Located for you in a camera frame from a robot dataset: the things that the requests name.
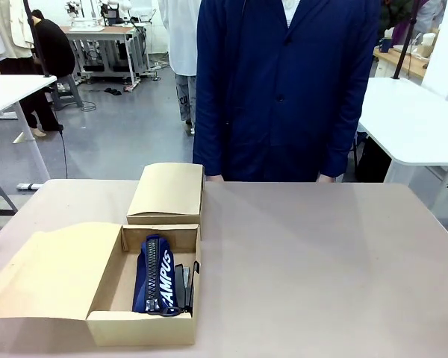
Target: beige tabletop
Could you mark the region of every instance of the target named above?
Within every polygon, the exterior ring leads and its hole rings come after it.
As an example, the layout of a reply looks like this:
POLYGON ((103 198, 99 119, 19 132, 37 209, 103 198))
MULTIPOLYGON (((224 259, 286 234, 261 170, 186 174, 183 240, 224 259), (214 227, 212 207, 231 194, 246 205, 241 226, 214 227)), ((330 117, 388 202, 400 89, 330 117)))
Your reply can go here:
MULTIPOLYGON (((373 56, 377 57, 380 60, 385 60, 385 61, 393 64, 394 66, 396 66, 398 64, 401 54, 402 54, 401 52, 398 52, 397 50, 395 50, 393 48, 391 48, 388 51, 388 53, 380 52, 380 50, 378 48, 375 48, 373 50, 373 56)), ((415 56, 411 56, 411 60, 410 60, 410 55, 407 54, 403 61, 402 73, 408 72, 408 67, 409 67, 411 75, 417 76, 418 78, 423 80, 423 78, 425 77, 425 74, 426 74, 426 69, 424 69, 423 66, 425 66, 426 64, 427 64, 427 62, 424 62, 424 61, 416 58, 415 56)))
POLYGON ((127 34, 134 31, 134 28, 123 26, 105 26, 101 31, 71 31, 71 26, 60 26, 65 34, 127 34))
MULTIPOLYGON (((136 182, 51 180, 0 233, 125 222, 136 182)), ((448 233, 408 188, 209 183, 196 345, 97 348, 84 322, 0 320, 0 357, 448 358, 448 233)))

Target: open cardboard box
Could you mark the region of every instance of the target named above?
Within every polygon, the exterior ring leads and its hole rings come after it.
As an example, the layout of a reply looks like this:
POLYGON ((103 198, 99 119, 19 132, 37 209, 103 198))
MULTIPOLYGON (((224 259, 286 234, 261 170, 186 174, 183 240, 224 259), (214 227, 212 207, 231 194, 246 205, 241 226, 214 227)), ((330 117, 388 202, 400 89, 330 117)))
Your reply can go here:
POLYGON ((189 163, 146 166, 128 210, 129 224, 198 224, 204 169, 189 163))
POLYGON ((131 311, 141 243, 166 237, 175 265, 201 261, 197 224, 122 226, 88 223, 36 233, 0 273, 0 318, 86 321, 97 345, 192 345, 199 274, 194 274, 193 315, 161 317, 131 311))

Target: zipper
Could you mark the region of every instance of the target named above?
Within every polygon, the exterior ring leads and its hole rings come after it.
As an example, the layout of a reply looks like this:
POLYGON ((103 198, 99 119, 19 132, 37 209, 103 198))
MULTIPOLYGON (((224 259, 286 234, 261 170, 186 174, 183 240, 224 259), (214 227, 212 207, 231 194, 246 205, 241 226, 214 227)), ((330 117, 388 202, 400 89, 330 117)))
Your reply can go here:
POLYGON ((146 272, 148 273, 146 290, 146 313, 159 313, 159 238, 146 241, 146 272))

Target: gray floor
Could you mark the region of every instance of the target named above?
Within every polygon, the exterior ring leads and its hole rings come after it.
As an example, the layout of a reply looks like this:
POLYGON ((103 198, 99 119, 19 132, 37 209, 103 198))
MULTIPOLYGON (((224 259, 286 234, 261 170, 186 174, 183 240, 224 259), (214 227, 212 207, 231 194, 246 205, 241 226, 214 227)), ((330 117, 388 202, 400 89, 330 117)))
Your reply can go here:
MULTIPOLYGON (((133 93, 113 96, 106 87, 121 84, 82 84, 85 101, 96 111, 69 106, 57 113, 64 125, 69 178, 138 179, 143 167, 160 161, 191 161, 193 138, 184 131, 176 103, 174 74, 159 71, 161 81, 144 79, 133 93)), ((25 144, 12 144, 19 135, 17 121, 0 121, 0 185, 16 194, 18 183, 40 182, 25 144)), ((52 178, 65 178, 63 145, 57 134, 38 146, 52 178)))

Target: person's hand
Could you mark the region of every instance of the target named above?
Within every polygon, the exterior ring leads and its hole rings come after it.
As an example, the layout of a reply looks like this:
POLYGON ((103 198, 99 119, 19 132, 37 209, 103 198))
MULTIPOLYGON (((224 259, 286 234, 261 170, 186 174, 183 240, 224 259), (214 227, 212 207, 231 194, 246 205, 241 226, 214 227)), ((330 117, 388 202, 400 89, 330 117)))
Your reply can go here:
POLYGON ((328 177, 327 175, 321 174, 317 179, 318 183, 335 183, 335 178, 328 177))
POLYGON ((207 177, 208 181, 214 181, 216 183, 224 183, 224 178, 222 175, 213 175, 210 177, 207 177))

